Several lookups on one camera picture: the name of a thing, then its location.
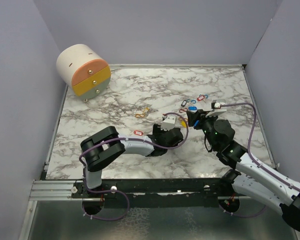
marble surface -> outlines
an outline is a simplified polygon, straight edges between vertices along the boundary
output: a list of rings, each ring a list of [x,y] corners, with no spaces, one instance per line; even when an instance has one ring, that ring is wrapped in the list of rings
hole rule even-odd
[[[134,130],[150,134],[153,124],[162,121],[163,113],[178,112],[184,99],[196,99],[199,94],[208,94],[209,98],[194,104],[198,109],[208,109],[216,99],[225,99],[227,103],[252,102],[243,71],[238,67],[116,68],[107,89],[86,103],[68,89],[46,178],[80,179],[81,141],[107,126],[115,126],[120,134],[134,136]],[[146,107],[150,108],[148,116],[135,118]],[[231,107],[220,118],[230,121],[236,132],[235,140],[247,146],[252,110],[248,106]],[[185,135],[186,129],[179,121],[177,126]],[[251,150],[271,165],[259,124],[254,130]],[[103,170],[102,178],[218,178],[228,169],[215,153],[207,152],[203,132],[191,128],[181,147],[158,157],[121,155]]]

gray wall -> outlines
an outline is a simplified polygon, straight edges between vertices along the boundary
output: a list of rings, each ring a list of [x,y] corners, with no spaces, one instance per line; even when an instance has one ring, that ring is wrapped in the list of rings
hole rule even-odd
[[[18,239],[64,83],[59,50],[31,0],[0,0],[0,240]]]
[[[34,0],[61,51],[111,64],[246,64],[281,0]]]
[[[283,0],[246,72],[279,170],[300,181],[300,0]]]

purple cable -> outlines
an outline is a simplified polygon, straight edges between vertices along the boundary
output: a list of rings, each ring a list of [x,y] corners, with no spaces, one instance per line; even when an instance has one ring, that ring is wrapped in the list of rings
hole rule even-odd
[[[184,123],[185,123],[185,126],[186,126],[186,134],[185,134],[185,137],[183,139],[182,142],[180,142],[180,144],[178,144],[177,146],[172,146],[172,147],[166,147],[166,146],[160,146],[156,143],[153,143],[152,141],[147,141],[147,140],[143,140],[141,138],[134,138],[134,137],[117,137],[117,138],[113,138],[113,139],[110,139],[110,140],[107,140],[107,141],[103,141],[103,142],[100,142],[99,144],[93,146],[93,147],[90,147],[89,149],[85,150],[80,156],[79,156],[79,161],[83,164],[84,168],[83,168],[83,183],[84,183],[84,186],[85,188],[87,189],[88,192],[90,193],[94,193],[94,194],[104,194],[104,193],[111,193],[111,192],[115,192],[115,193],[119,193],[119,194],[122,194],[124,196],[124,198],[126,199],[126,202],[127,202],[127,207],[126,207],[126,210],[125,212],[121,215],[121,216],[118,216],[118,217],[115,217],[115,218],[104,218],[104,217],[99,217],[99,216],[94,216],[94,215],[89,215],[85,212],[85,209],[82,205],[82,210],[85,214],[85,216],[88,216],[90,218],[93,218],[93,219],[98,219],[98,220],[103,220],[103,221],[116,221],[116,220],[120,220],[122,219],[129,211],[130,209],[130,201],[129,201],[129,198],[128,196],[122,192],[122,191],[119,191],[119,190],[103,190],[103,191],[94,191],[94,190],[91,190],[88,188],[87,186],[87,182],[86,182],[86,171],[85,171],[85,168],[87,167],[87,164],[82,160],[82,158],[87,154],[89,153],[91,150],[93,149],[96,149],[96,148],[99,148],[101,147],[102,145],[105,145],[105,144],[109,144],[109,143],[112,143],[112,142],[115,142],[115,141],[121,141],[121,140],[129,140],[129,141],[139,141],[139,142],[145,142],[147,144],[150,144],[152,146],[155,146],[157,148],[161,148],[161,149],[176,149],[176,148],[179,148],[181,147],[181,145],[183,145],[185,143],[185,141],[187,140],[188,138],[188,135],[189,135],[189,127],[188,127],[188,124],[187,124],[187,121],[186,119],[181,116],[180,114],[178,113],[175,113],[175,112],[168,112],[168,113],[165,113],[164,115],[176,115],[178,117],[180,117]]]
[[[253,124],[252,124],[252,128],[251,128],[251,132],[250,132],[250,136],[249,136],[249,140],[248,140],[248,154],[251,158],[251,160],[261,169],[263,169],[265,172],[267,172],[268,174],[270,174],[272,177],[274,177],[275,179],[279,180],[280,182],[282,182],[283,184],[287,185],[288,187],[290,187],[290,183],[287,182],[286,180],[282,179],[281,177],[275,175],[273,172],[271,172],[270,170],[268,170],[267,168],[265,168],[264,166],[261,165],[261,163],[259,163],[254,156],[252,156],[251,154],[251,140],[252,140],[252,134],[254,132],[255,126],[256,126],[256,122],[257,122],[257,111],[256,108],[253,104],[249,103],[249,102],[240,102],[240,103],[231,103],[231,104],[223,104],[221,105],[221,107],[233,107],[233,106],[239,106],[239,105],[249,105],[250,107],[253,108]],[[300,189],[294,185],[291,186],[291,188],[293,188],[294,190],[297,190],[298,192],[300,192]]]
[[[229,211],[225,210],[221,205],[219,205],[219,208],[221,208],[224,213],[229,214],[231,216],[235,216],[237,218],[242,218],[242,219],[250,219],[250,218],[255,218],[255,217],[263,214],[266,211],[267,206],[265,205],[259,212],[249,215],[249,216],[243,216],[243,215],[235,214],[233,212],[229,212]]]

